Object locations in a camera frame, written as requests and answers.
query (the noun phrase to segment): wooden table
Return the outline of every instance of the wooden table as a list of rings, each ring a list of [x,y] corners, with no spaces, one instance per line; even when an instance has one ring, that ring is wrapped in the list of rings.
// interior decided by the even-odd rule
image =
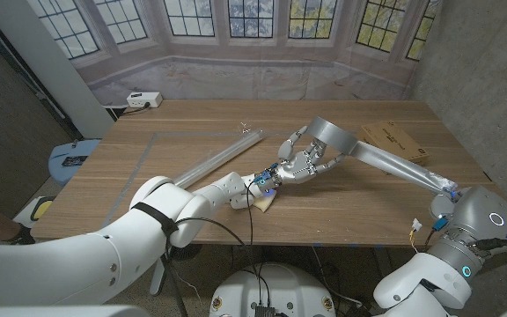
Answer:
[[[175,178],[239,138],[242,122],[268,136],[194,184],[208,185],[235,171],[259,172],[277,161],[290,133],[319,115],[356,131],[371,122],[394,121],[431,154],[425,167],[458,182],[502,193],[483,173],[428,106],[418,101],[164,100],[160,108],[122,117],[33,228],[39,239],[59,239],[101,228],[107,215],[122,216],[136,190],[149,178]],[[296,150],[312,140],[305,136]],[[329,149],[322,162],[337,155]],[[331,172],[301,185],[278,189],[266,213],[253,212],[253,241],[261,245],[408,247],[412,220],[433,224],[432,194],[395,176],[346,158]],[[249,240],[247,210],[224,206],[214,217]],[[224,230],[205,224],[195,243],[236,244]]]

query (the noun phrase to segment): wire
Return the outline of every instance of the wire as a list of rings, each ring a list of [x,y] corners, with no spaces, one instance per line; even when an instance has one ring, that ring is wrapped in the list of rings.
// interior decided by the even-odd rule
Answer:
[[[423,244],[423,252],[426,252],[428,249],[428,243],[430,243],[431,236],[436,231],[435,228],[431,228],[430,234],[428,234],[428,238],[426,239],[426,242]]]
[[[184,280],[183,278],[181,278],[181,276],[179,275],[179,273],[177,273],[177,269],[175,269],[175,267],[173,266],[173,264],[171,264],[171,267],[172,267],[173,273],[175,273],[175,276],[177,278],[179,278],[179,280],[181,282],[189,285],[189,287],[191,287],[191,288],[193,288],[195,290],[195,294],[197,294],[197,298],[199,298],[199,306],[201,306],[201,308],[203,308],[202,307],[201,295],[199,295],[199,291],[197,290],[197,288],[194,285],[192,285],[190,282],[188,282],[188,281]]]
[[[148,109],[149,107],[150,107],[150,102],[146,102],[144,104],[144,107],[138,108],[137,110],[128,111],[127,113],[122,113],[121,116],[123,116],[123,115],[132,115],[132,114],[141,112],[141,111],[143,111],[145,109]]]
[[[252,271],[247,270],[247,269],[241,269],[241,271],[255,275],[255,273],[253,273]],[[260,280],[263,281],[263,283],[265,284],[265,289],[268,291],[268,307],[269,307],[269,306],[271,306],[271,297],[269,296],[269,286],[268,286],[268,283],[265,281],[265,278],[263,278],[263,276],[260,276]]]
[[[419,252],[418,252],[418,249],[417,249],[417,248],[415,248],[415,246],[414,246],[414,240],[415,240],[415,237],[414,237],[414,232],[415,232],[415,229],[413,229],[413,230],[410,232],[410,244],[412,245],[412,248],[414,249],[414,251],[415,251],[416,253],[419,253]]]
[[[215,220],[212,220],[212,219],[209,219],[209,218],[205,218],[205,217],[186,217],[186,218],[183,218],[183,219],[180,219],[180,220],[177,220],[175,222],[175,224],[180,224],[184,221],[189,221],[189,220],[201,220],[201,221],[206,221],[206,222],[210,222],[214,225],[218,225],[219,227],[225,229],[229,234],[232,235],[232,237],[234,237],[234,239],[236,239],[239,244],[244,247],[244,249],[246,250],[246,254],[247,254],[247,258],[248,260],[250,261],[250,265],[252,266],[253,268],[253,271],[256,272],[257,274],[257,270],[255,269],[255,266],[254,266],[254,259],[252,258],[252,254],[251,254],[251,249],[249,249],[250,252],[248,252],[248,249],[246,248],[246,243],[244,243],[244,241],[242,241],[242,239],[239,238],[238,235],[236,235],[236,233],[232,232],[232,230],[228,229],[225,225],[215,221]]]
[[[250,191],[250,187],[254,184],[254,182],[250,182],[249,185],[247,185],[247,191],[246,191],[246,204],[247,204],[247,213],[250,215],[250,249],[252,250],[254,248],[254,222],[252,220],[252,207],[250,206],[250,194],[254,195]],[[257,271],[257,284],[260,286],[260,306],[261,306],[261,281],[260,281],[260,272]]]
[[[470,245],[477,247],[479,250],[489,251],[498,247],[507,247],[507,240],[498,238],[484,239],[477,240]]]
[[[347,296],[343,296],[341,295],[339,292],[337,291],[334,291],[326,282],[326,277],[324,276],[324,269],[322,268],[322,263],[320,262],[320,258],[318,257],[318,254],[316,253],[316,249],[314,247],[312,247],[312,251],[314,252],[314,255],[316,256],[316,261],[318,261],[318,266],[320,267],[320,273],[322,274],[322,279],[324,280],[324,285],[326,286],[326,288],[331,292],[333,293],[335,296],[341,298],[341,299],[346,299],[350,302],[354,302],[356,303],[356,306],[357,307],[361,307],[363,306],[363,303],[360,302],[359,300],[357,299],[352,299],[352,298],[349,298]]]

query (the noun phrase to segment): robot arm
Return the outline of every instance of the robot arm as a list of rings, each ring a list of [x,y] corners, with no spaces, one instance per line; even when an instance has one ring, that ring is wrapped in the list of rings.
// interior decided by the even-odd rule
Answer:
[[[432,216],[446,219],[444,232],[427,253],[416,254],[408,263],[385,277],[373,293],[383,308],[391,308],[386,316],[420,315],[415,312],[422,305],[410,305],[415,297],[435,299],[438,310],[442,306],[463,308],[471,296],[469,283],[494,254],[507,251],[499,247],[481,251],[475,241],[491,238],[507,240],[507,203],[482,186],[461,190],[459,200],[440,203],[437,196],[431,205]],[[431,316],[446,316],[445,310]]]

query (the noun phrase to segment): electrical connector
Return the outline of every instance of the electrical connector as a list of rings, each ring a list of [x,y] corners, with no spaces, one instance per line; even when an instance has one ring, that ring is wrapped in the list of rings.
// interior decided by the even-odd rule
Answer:
[[[447,225],[448,222],[449,220],[447,220],[446,217],[441,217],[436,221],[435,224],[433,224],[431,228],[435,231],[440,231],[441,229],[443,229],[443,227],[445,227],[445,225]]]
[[[414,218],[414,221],[412,221],[412,230],[419,232],[420,229],[422,229],[422,224],[418,221],[418,219]]]

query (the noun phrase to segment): yellow object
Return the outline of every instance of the yellow object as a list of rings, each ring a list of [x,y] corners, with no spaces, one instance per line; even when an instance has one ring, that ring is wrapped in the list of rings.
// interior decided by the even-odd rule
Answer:
[[[48,207],[50,207],[51,203],[52,203],[52,201],[45,201],[44,203],[39,204],[33,212],[32,219],[33,220],[40,219],[40,217],[42,217],[42,215],[44,215],[44,213],[46,212]]]
[[[268,193],[265,193],[265,195],[263,195],[262,197],[256,198],[255,201],[253,202],[253,206],[265,212],[269,208],[269,205],[271,205],[271,203],[275,199],[276,195],[277,191],[272,189]]]

